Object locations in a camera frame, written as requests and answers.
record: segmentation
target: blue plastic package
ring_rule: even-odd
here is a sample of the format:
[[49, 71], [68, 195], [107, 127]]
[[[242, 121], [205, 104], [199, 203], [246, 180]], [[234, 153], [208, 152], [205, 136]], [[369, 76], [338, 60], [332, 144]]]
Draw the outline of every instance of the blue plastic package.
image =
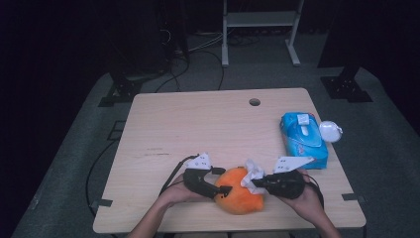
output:
[[328, 150], [314, 115], [287, 112], [281, 117], [280, 130], [288, 156], [313, 157], [303, 169], [326, 169]]

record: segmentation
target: white metal stand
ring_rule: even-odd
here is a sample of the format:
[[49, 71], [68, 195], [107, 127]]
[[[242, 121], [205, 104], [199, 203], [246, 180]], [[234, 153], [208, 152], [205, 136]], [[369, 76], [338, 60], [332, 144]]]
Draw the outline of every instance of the white metal stand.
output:
[[292, 26], [290, 38], [285, 40], [294, 66], [300, 66], [293, 43], [296, 37], [304, 0], [299, 0], [296, 11], [228, 13], [227, 0], [223, 2], [222, 66], [229, 65], [228, 28]]

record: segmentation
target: white tissue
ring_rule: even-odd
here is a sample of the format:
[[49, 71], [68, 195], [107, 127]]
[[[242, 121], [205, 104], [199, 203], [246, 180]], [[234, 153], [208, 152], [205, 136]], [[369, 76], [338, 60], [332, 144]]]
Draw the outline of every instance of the white tissue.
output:
[[245, 163], [245, 168], [248, 171], [248, 174], [242, 178], [241, 186], [246, 187], [252, 194], [264, 194], [265, 188], [256, 187], [252, 182], [252, 179], [262, 179], [264, 176], [264, 171], [259, 167], [253, 160], [248, 159]]

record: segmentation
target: wooden tabletop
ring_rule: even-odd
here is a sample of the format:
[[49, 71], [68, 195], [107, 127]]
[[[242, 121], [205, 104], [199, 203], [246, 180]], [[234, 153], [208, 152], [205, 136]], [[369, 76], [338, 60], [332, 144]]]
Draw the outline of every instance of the wooden tabletop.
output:
[[[260, 105], [253, 106], [250, 100]], [[243, 166], [247, 159], [267, 174], [285, 156], [279, 122], [290, 111], [319, 115], [304, 88], [253, 89], [139, 94], [133, 101], [93, 229], [97, 233], [129, 232], [158, 197], [182, 159], [206, 152], [214, 167]], [[341, 143], [346, 143], [344, 135]], [[326, 170], [311, 170], [324, 194], [325, 210], [338, 228], [366, 224], [331, 144]], [[208, 175], [206, 180], [217, 177]], [[164, 216], [161, 232], [290, 230], [313, 228], [277, 198], [266, 194], [264, 210], [231, 215], [212, 201], [177, 204]]]

